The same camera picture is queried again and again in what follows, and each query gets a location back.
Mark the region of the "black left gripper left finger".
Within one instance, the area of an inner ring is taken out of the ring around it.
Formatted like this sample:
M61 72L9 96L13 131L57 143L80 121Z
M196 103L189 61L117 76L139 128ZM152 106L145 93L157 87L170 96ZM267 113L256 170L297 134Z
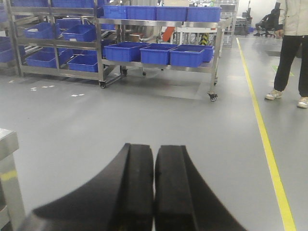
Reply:
M154 159L149 145L126 143L88 182L33 209L20 231L150 231Z

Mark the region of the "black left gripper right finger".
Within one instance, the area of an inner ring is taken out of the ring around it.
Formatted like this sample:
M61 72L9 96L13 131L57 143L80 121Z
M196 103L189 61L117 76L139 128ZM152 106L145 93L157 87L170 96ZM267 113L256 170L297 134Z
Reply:
M196 169L185 146L162 145L155 163L158 231L244 231Z

